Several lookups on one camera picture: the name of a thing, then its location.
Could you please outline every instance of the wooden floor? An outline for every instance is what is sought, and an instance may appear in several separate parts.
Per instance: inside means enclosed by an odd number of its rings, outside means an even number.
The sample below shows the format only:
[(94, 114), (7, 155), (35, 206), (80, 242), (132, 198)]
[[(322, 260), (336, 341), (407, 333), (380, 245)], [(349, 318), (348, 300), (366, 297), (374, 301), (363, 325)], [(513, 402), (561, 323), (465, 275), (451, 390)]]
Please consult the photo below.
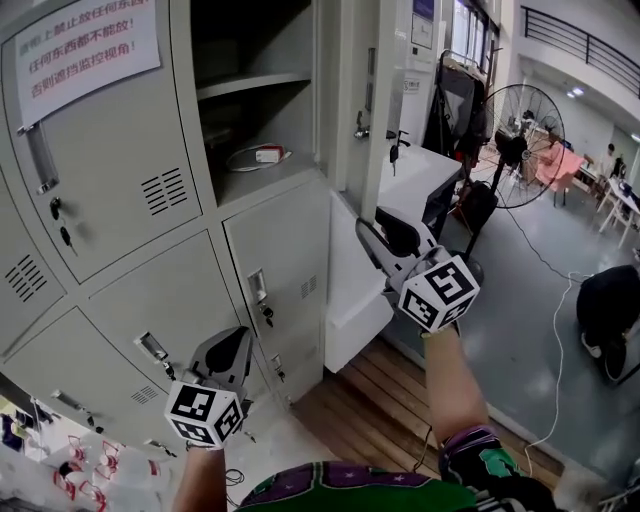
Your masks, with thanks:
[[(293, 412), (337, 457), (388, 471), (413, 469), (431, 424), (424, 370), (381, 340), (370, 343), (337, 375), (327, 375)], [(500, 424), (493, 426), (505, 449), (528, 471), (527, 443)], [(554, 489), (562, 464), (535, 448), (529, 454), (533, 476)], [(417, 471), (439, 478), (432, 433)]]

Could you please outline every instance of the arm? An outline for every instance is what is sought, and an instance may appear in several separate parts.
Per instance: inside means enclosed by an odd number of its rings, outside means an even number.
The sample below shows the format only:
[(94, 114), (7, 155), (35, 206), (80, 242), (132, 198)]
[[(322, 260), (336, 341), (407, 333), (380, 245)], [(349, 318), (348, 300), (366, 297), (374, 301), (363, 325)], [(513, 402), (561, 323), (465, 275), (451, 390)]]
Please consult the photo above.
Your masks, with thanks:
[(427, 396), (433, 433), (442, 443), (458, 432), (489, 423), (487, 405), (451, 326), (425, 339)]
[(187, 455), (173, 512), (226, 512), (224, 451), (193, 447)]

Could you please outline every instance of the sleeve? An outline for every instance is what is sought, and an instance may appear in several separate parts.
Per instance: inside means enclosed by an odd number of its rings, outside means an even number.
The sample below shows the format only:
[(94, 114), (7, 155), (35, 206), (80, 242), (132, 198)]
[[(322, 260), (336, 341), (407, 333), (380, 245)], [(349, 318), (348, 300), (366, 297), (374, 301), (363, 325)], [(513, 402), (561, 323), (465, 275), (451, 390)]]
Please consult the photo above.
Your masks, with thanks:
[(476, 491), (486, 490), (495, 477), (524, 476), (489, 426), (449, 438), (440, 451), (439, 466), (444, 481)]

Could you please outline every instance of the tile floor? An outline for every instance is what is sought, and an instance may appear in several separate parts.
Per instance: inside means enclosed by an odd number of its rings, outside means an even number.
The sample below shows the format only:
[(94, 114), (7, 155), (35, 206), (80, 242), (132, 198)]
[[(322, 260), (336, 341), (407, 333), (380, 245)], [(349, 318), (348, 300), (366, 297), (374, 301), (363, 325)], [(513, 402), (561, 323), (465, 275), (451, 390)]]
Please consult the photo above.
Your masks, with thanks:
[[(554, 208), (553, 194), (548, 192), (512, 211), (552, 266), (562, 273), (583, 274), (634, 262), (631, 249), (640, 245), (636, 233), (630, 233), (620, 250), (621, 229), (598, 234), (607, 212), (596, 215), (594, 200), (575, 188), (567, 194), (564, 208)], [(449, 218), (442, 243), (464, 250), (468, 240), (461, 224)], [(538, 260), (502, 210), (485, 225), (473, 255), (484, 267), (485, 282), (462, 321), (467, 356), (487, 401), (524, 430), (544, 437), (554, 418), (560, 361), (552, 318), (567, 280)], [(574, 286), (558, 314), (564, 376), (560, 418), (549, 445), (623, 485), (631, 464), (640, 456), (640, 374), (620, 388), (603, 382), (578, 341), (577, 293)], [(422, 344), (410, 321), (395, 319), (387, 331), (422, 355)], [(640, 334), (636, 334), (628, 346), (627, 367), (639, 359)]]

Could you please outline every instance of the white cord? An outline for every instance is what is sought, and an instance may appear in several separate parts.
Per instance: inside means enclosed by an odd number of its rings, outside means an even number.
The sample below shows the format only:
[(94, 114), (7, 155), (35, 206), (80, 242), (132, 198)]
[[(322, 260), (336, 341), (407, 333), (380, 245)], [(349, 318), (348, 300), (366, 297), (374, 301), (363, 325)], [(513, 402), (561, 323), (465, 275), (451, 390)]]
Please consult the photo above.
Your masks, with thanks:
[(562, 346), (562, 340), (560, 339), (560, 335), (558, 334), (558, 328), (556, 327), (556, 319), (558, 317), (558, 313), (564, 304), (564, 299), (567, 296), (567, 293), (573, 287), (573, 281), (571, 279), (571, 274), (580, 274), (580, 272), (569, 272), (567, 274), (567, 279), (569, 280), (569, 288), (567, 288), (562, 294), (562, 299), (560, 300), (560, 304), (556, 308), (555, 313), (553, 314), (553, 332), (556, 334), (556, 339), (558, 340), (558, 347), (560, 347), (560, 370), (558, 371), (558, 380), (556, 382), (556, 415), (553, 419), (553, 425), (551, 425), (551, 430), (549, 433), (542, 439), (536, 441), (535, 443), (531, 443), (526, 446), (524, 449), (524, 453), (527, 456), (527, 463), (529, 464), (529, 476), (533, 476), (533, 466), (531, 465), (531, 457), (529, 456), (529, 448), (533, 448), (541, 443), (547, 441), (555, 432), (556, 425), (558, 424), (558, 417), (560, 416), (560, 381), (562, 380), (562, 370), (564, 367), (564, 347)]

